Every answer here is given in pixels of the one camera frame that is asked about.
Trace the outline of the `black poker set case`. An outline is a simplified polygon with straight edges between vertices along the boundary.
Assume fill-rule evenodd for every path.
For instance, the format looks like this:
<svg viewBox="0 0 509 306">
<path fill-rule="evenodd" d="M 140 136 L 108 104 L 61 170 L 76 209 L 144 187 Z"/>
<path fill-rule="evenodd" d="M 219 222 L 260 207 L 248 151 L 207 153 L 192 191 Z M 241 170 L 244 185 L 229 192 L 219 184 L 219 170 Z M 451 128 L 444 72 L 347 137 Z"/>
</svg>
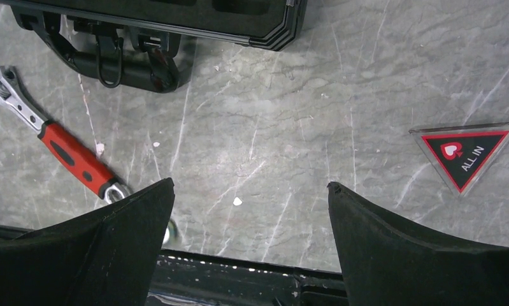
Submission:
<svg viewBox="0 0 509 306">
<path fill-rule="evenodd" d="M 7 1 L 73 71 L 156 93 L 175 90 L 183 36 L 280 51 L 294 41 L 306 1 Z"/>
</svg>

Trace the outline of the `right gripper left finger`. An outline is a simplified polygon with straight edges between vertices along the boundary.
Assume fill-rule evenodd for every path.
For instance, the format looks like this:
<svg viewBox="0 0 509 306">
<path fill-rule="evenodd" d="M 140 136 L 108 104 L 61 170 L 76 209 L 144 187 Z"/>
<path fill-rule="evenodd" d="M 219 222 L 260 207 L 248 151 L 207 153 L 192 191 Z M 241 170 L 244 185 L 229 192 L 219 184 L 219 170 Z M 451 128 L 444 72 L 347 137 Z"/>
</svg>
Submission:
<svg viewBox="0 0 509 306">
<path fill-rule="evenodd" d="M 0 240 L 0 305 L 144 305 L 174 201 L 166 178 L 68 221 Z"/>
</svg>

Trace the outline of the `green poker chip bottom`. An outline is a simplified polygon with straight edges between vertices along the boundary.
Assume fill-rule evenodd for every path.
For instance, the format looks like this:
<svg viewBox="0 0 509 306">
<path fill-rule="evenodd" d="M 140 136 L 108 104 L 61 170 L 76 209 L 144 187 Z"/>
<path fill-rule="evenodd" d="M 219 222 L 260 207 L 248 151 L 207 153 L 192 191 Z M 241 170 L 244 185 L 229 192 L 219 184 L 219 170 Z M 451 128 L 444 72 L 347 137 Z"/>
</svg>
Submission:
<svg viewBox="0 0 509 306">
<path fill-rule="evenodd" d="M 178 240 L 178 230 L 174 220 L 170 219 L 165 230 L 165 234 L 162 240 L 162 248 L 166 248 L 173 245 Z"/>
</svg>

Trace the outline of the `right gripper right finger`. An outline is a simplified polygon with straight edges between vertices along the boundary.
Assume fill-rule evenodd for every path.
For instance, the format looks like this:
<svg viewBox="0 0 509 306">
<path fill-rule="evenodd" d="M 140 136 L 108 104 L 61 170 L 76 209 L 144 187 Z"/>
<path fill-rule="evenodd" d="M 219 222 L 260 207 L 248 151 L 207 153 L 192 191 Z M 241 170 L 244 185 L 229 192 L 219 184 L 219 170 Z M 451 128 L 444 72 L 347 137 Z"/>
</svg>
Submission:
<svg viewBox="0 0 509 306">
<path fill-rule="evenodd" d="M 328 209 L 351 305 L 509 305 L 509 247 L 428 228 L 330 182 Z"/>
</svg>

